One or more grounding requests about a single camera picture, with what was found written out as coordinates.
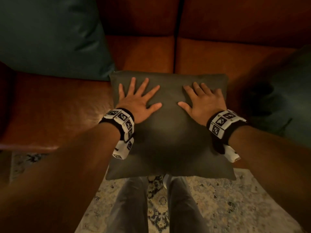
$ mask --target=left hand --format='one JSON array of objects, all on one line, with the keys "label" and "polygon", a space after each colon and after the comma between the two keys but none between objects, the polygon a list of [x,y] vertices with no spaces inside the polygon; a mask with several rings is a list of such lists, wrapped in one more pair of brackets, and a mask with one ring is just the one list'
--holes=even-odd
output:
[{"label": "left hand", "polygon": [[134,94],[136,78],[132,78],[126,97],[123,91],[123,85],[119,84],[119,103],[117,104],[116,108],[124,108],[129,110],[133,114],[136,124],[145,121],[152,113],[162,107],[162,103],[156,103],[150,106],[150,108],[146,108],[147,102],[160,89],[160,86],[158,85],[147,94],[142,96],[148,82],[149,79],[146,78],[142,85],[138,88],[137,92]]}]

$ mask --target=leather sofa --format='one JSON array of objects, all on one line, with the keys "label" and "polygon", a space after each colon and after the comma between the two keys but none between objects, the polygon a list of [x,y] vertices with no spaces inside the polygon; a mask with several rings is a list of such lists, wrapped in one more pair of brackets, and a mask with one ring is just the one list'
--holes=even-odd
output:
[{"label": "leather sofa", "polygon": [[[118,70],[225,73],[228,108],[255,78],[311,43],[311,0],[97,0]],[[0,149],[49,153],[112,108],[109,82],[0,64]]]}]

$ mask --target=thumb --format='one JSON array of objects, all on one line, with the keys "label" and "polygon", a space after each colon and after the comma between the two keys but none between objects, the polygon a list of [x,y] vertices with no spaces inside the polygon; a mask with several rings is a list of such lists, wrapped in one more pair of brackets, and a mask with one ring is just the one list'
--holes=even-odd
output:
[{"label": "thumb", "polygon": [[150,108],[148,109],[149,114],[152,114],[154,112],[156,112],[158,109],[160,109],[162,107],[162,103],[156,103],[153,104],[152,106],[150,106]]},{"label": "thumb", "polygon": [[191,116],[192,108],[190,107],[190,105],[182,101],[178,102],[178,105],[182,107]]}]

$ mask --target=rug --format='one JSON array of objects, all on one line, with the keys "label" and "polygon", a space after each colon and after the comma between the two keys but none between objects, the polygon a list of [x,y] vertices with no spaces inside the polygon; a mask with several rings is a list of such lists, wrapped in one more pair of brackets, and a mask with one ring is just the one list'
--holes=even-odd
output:
[{"label": "rug", "polygon": [[[11,181],[46,154],[13,153]],[[249,170],[235,169],[236,181],[187,177],[190,190],[210,232],[303,233],[299,224],[258,184]],[[169,233],[167,190],[162,176],[148,177],[150,233]],[[76,233],[104,232],[107,218],[125,179],[103,180]]]}]

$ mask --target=gray pants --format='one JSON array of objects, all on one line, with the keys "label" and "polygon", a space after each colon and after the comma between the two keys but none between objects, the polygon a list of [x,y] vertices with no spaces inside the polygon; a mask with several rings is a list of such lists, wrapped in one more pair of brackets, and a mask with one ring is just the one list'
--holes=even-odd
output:
[{"label": "gray pants", "polygon": [[[129,178],[121,188],[108,219],[106,233],[147,233],[146,177]],[[167,181],[170,233],[208,232],[184,177]]]}]

